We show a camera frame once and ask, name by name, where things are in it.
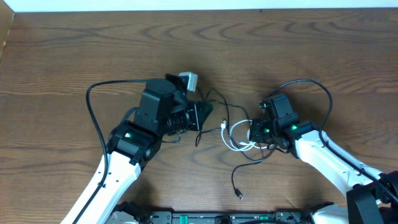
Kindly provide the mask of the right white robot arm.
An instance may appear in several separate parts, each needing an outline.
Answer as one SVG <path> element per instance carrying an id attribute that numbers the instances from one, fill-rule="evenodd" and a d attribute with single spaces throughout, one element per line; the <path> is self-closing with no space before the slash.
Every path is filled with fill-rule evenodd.
<path id="1" fill-rule="evenodd" d="M 280 148 L 310 164 L 346 198 L 347 206 L 320 205 L 309 213 L 310 223 L 397 223 L 397 172 L 384 173 L 346 152 L 312 122 L 254 119 L 249 138 Z"/>

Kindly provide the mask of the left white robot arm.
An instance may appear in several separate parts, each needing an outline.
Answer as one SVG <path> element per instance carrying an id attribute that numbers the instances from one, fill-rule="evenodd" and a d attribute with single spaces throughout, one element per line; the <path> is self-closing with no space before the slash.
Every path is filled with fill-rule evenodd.
<path id="1" fill-rule="evenodd" d="M 166 107 L 129 109 L 121 122 L 102 141 L 100 164 L 63 223 L 105 223 L 114 207 L 157 154 L 164 136 L 200 131 L 213 107 L 207 101 L 188 101 L 170 113 Z"/>

